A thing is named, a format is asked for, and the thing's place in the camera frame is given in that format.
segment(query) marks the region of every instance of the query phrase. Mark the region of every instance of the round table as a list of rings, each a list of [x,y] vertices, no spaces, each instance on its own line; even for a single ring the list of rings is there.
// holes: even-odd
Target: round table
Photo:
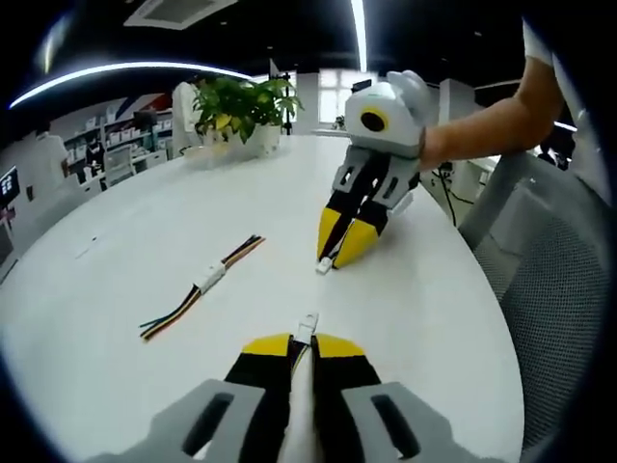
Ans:
[[[48,231],[0,287],[2,348],[25,403],[68,458],[122,452],[152,417],[248,341],[317,332],[361,346],[479,456],[516,462],[523,390],[515,350],[469,248],[419,186],[377,247],[325,276],[317,226],[349,141],[283,137],[280,154],[194,171],[177,159],[82,205]],[[174,309],[193,279],[248,236],[267,238],[152,342],[140,323]],[[282,460],[313,461],[309,358],[293,379]]]

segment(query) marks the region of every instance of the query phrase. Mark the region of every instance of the ceiling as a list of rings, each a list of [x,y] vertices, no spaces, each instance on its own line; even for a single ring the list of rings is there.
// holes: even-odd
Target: ceiling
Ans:
[[[250,75],[267,72],[268,58],[281,69],[299,72],[358,65],[349,0],[240,0],[185,31],[124,27],[142,3],[48,0],[36,5],[36,15],[27,2],[12,4],[19,25],[15,33],[2,32],[3,43],[13,47],[0,91],[2,108],[41,82],[109,63],[187,62]],[[522,26],[508,8],[488,0],[364,0],[368,67],[380,73],[410,68],[435,84],[448,77],[472,86],[516,79],[523,69]],[[40,53],[61,18],[64,41],[45,73]],[[165,92],[190,74],[129,70],[66,84],[11,111],[3,109],[0,137],[6,143],[32,130],[36,119],[53,119],[99,101]]]

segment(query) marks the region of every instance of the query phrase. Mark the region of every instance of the air vent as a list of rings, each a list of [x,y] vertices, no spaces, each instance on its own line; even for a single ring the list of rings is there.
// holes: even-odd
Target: air vent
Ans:
[[[237,0],[147,0],[125,26],[162,27],[181,31]]]

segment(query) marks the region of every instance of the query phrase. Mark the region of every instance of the floor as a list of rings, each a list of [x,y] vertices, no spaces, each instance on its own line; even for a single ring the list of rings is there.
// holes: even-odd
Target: floor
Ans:
[[[426,188],[427,191],[431,194],[431,196],[435,198],[435,201],[439,203],[447,216],[452,219],[452,213],[447,203],[447,199],[445,198],[442,182],[440,181],[439,177],[437,177],[437,175],[433,174],[432,172],[425,172],[420,176],[420,182],[422,183],[424,188]],[[448,178],[446,179],[445,184],[449,188],[450,180]],[[472,208],[472,204],[457,200],[451,194],[449,196],[450,201],[452,202],[452,208],[454,209],[454,215],[456,217],[456,225],[458,226],[465,219],[465,216]]]

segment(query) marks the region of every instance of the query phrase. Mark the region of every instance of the cable connector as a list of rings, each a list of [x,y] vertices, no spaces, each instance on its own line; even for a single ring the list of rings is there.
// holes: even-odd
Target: cable connector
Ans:
[[[310,345],[310,339],[315,334],[315,329],[317,328],[317,321],[319,321],[319,313],[308,313],[298,324],[298,332],[293,337],[293,340]]]
[[[319,263],[315,267],[315,270],[316,270],[316,272],[319,275],[325,275],[332,268],[332,264],[333,264],[332,259],[330,259],[330,258],[323,258],[323,259],[319,260]]]
[[[195,282],[195,286],[200,289],[201,294],[205,294],[225,276],[226,271],[225,265],[222,262],[210,265],[205,273],[200,275]]]

